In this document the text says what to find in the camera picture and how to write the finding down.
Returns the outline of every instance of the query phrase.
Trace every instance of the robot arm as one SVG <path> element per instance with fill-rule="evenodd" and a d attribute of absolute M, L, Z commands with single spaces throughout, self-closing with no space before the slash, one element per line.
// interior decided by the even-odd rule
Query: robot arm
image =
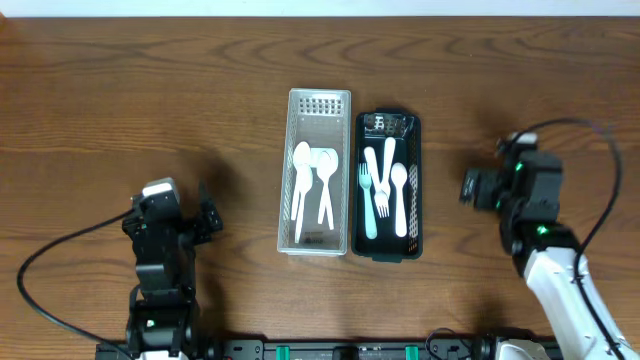
<path fill-rule="evenodd" d="M 574 279 L 580 244 L 568 227 L 557 222 L 562 162 L 553 154 L 539 152 L 533 133 L 498 146 L 505 155 L 503 168 L 469 169 L 460 200 L 473 201 L 476 209 L 500 214 L 503 249 L 512 256 L 518 273 L 540 301 L 563 358 L 615 359 L 616 354 Z M 578 270 L 586 297 L 606 332 L 618 344 L 617 350 L 625 359 L 638 359 L 595 289 L 584 256 L 580 257 Z M 507 358 L 497 350 L 495 359 Z"/>
<path fill-rule="evenodd" d="M 540 301 L 565 359 L 613 359 L 613 353 L 589 313 L 578 287 L 573 281 L 573 260 L 576 252 L 571 248 L 550 247 L 534 250 L 529 256 L 524 278 L 527 286 Z M 582 283 L 598 317 L 620 343 L 620 352 L 627 360 L 640 359 L 616 326 L 606 305 L 598 294 L 587 259 L 580 259 Z"/>
<path fill-rule="evenodd" d="M 219 344 L 196 326 L 195 246 L 222 230 L 213 200 L 200 184 L 200 212 L 184 218 L 171 178 L 147 184 L 132 200 L 122 230 L 132 240 L 140 285 L 130 297 L 128 352 L 141 360 L 219 360 Z"/>

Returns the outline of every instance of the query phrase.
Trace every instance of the light blue fork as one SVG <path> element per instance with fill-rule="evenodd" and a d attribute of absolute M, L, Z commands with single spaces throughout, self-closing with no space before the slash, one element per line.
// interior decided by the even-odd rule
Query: light blue fork
<path fill-rule="evenodd" d="M 367 164 L 360 164 L 358 171 L 358 183 L 364 191 L 364 229 L 369 239 L 378 237 L 378 229 L 376 228 L 376 217 L 373 213 L 373 204 L 371 203 L 371 174 L 367 169 Z"/>

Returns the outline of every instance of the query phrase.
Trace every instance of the white wall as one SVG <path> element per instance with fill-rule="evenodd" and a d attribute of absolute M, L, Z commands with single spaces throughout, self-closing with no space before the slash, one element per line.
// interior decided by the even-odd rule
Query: white wall
<path fill-rule="evenodd" d="M 0 12 L 7 17 L 638 16 L 640 0 L 0 0 Z"/>

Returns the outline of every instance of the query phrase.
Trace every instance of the white fork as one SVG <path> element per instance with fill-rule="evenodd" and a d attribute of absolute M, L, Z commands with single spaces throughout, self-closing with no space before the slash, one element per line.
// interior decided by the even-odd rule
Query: white fork
<path fill-rule="evenodd" d="M 371 174 L 371 180 L 373 180 L 373 187 L 376 190 L 376 194 L 373 196 L 373 201 L 376 203 L 378 209 L 378 216 L 380 218 L 386 218 L 389 216 L 389 197 L 382 191 L 380 186 L 380 178 L 378 175 L 378 163 L 376 161 L 376 152 L 371 146 L 367 146 L 364 149 L 364 158 L 367 160 L 367 167 L 369 168 L 369 174 Z"/>
<path fill-rule="evenodd" d="M 389 174 L 391 173 L 391 163 L 393 162 L 393 153 L 396 150 L 396 139 L 388 137 L 384 141 L 384 157 L 382 165 L 382 179 L 380 186 L 382 191 L 387 194 L 387 198 L 391 197 L 391 185 L 389 185 Z"/>

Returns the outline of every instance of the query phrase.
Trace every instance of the cutlery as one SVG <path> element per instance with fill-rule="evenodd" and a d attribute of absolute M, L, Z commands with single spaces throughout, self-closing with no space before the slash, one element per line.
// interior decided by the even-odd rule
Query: cutlery
<path fill-rule="evenodd" d="M 371 180 L 375 189 L 373 200 L 375 201 L 376 208 L 378 209 L 378 216 L 380 218 L 386 218 L 389 216 L 389 197 L 384 191 L 382 191 L 382 187 L 380 186 L 376 153 L 371 146 L 367 146 L 364 149 L 364 157 L 367 160 L 369 174 L 371 174 Z"/>
<path fill-rule="evenodd" d="M 400 163 L 395 163 L 391 167 L 391 181 L 396 186 L 396 235 L 405 237 L 407 235 L 407 217 L 404 212 L 404 201 L 402 199 L 402 188 L 407 182 L 407 169 Z"/>
<path fill-rule="evenodd" d="M 316 172 L 324 183 L 322 196 L 320 197 L 320 209 L 318 210 L 318 224 L 322 224 L 324 213 L 327 213 L 329 230 L 333 230 L 333 208 L 331 207 L 331 194 L 329 193 L 329 178 L 338 170 L 338 156 L 332 156 L 329 152 L 322 152 L 318 158 Z"/>
<path fill-rule="evenodd" d="M 309 166 L 311 166 L 312 169 L 318 167 L 318 159 L 320 159 L 320 155 L 323 152 L 328 153 L 331 157 L 338 157 L 338 152 L 333 148 L 311 148 L 311 160 L 309 161 Z"/>
<path fill-rule="evenodd" d="M 296 219 L 298 213 L 298 199 L 300 197 L 299 180 L 301 167 L 311 161 L 311 148 L 306 141 L 301 141 L 293 151 L 293 166 L 296 168 L 296 185 L 293 187 L 293 203 L 291 204 L 291 220 Z"/>
<path fill-rule="evenodd" d="M 391 162 L 393 161 L 393 153 L 396 150 L 396 139 L 388 137 L 384 141 L 384 163 L 382 166 L 382 180 L 380 186 L 382 191 L 387 194 L 387 198 L 391 197 L 391 186 L 389 185 L 389 172 L 391 171 Z"/>
<path fill-rule="evenodd" d="M 307 196 L 307 192 L 311 190 L 311 185 L 313 185 L 313 173 L 309 165 L 301 165 L 298 171 L 299 176 L 296 180 L 296 185 L 298 185 L 298 190 L 300 191 L 300 206 L 298 207 L 298 218 L 296 220 L 296 243 L 300 242 L 300 233 L 302 232 L 304 198 Z"/>
<path fill-rule="evenodd" d="M 364 229 L 369 239 L 378 237 L 378 229 L 376 229 L 376 218 L 373 214 L 373 205 L 371 204 L 371 174 L 367 170 L 367 164 L 360 164 L 358 174 L 358 183 L 364 192 Z"/>

